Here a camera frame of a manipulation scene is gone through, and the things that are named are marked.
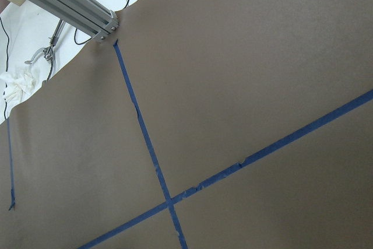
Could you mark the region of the white crumpled cloth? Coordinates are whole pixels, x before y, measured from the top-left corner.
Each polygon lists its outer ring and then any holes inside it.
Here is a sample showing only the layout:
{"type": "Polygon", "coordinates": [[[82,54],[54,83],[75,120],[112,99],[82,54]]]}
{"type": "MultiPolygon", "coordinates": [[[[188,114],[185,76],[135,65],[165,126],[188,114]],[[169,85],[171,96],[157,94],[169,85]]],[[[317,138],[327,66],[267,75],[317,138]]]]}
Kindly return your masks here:
{"type": "Polygon", "coordinates": [[[6,83],[3,91],[7,103],[19,104],[28,99],[41,87],[41,71],[32,67],[17,68],[15,71],[1,73],[6,83]]]}

